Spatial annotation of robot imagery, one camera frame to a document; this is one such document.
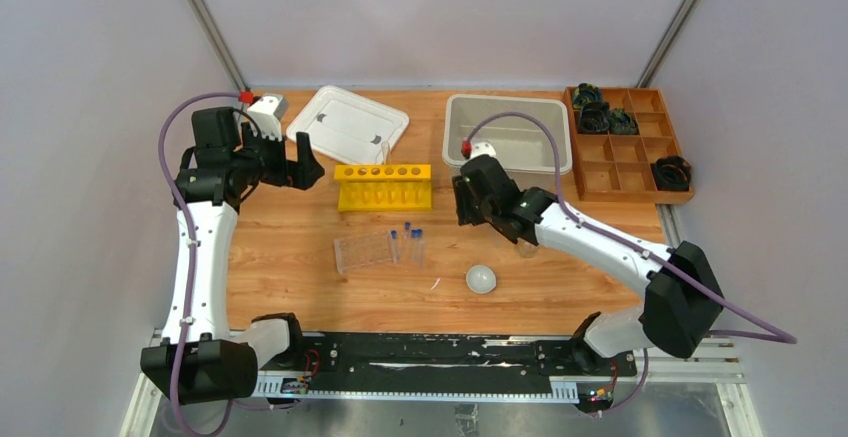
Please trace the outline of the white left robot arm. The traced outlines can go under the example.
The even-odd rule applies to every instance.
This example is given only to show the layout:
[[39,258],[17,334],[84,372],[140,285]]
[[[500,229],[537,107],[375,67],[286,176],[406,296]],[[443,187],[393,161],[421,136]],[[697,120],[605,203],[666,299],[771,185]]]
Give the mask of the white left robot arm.
[[251,191],[261,184],[308,190],[325,170],[307,133],[296,133],[297,157],[290,160],[273,112],[247,112],[245,122],[237,123],[239,114],[233,107],[194,112],[194,144],[171,178],[181,246],[172,309],[162,343],[143,349],[140,365],[183,405],[249,397],[263,366],[273,361],[293,370],[306,357],[292,313],[257,317],[245,331],[231,334],[229,255],[240,208]]

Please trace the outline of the clear test tube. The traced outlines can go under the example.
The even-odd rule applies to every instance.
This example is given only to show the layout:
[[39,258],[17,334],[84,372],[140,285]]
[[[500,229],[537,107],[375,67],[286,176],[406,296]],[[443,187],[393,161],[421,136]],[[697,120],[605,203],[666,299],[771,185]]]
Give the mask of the clear test tube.
[[390,164],[390,155],[391,155],[391,145],[388,141],[384,141],[381,143],[380,157],[382,165]]

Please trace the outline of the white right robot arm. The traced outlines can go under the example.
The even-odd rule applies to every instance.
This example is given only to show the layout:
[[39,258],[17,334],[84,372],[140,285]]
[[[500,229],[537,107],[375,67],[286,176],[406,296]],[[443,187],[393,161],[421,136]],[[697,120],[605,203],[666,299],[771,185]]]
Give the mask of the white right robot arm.
[[722,291],[713,269],[695,244],[643,241],[562,205],[550,191],[522,190],[489,155],[466,162],[452,188],[459,224],[488,224],[514,244],[565,252],[642,296],[625,310],[589,315],[574,331],[566,358],[584,374],[637,349],[689,358],[724,308],[714,300]]

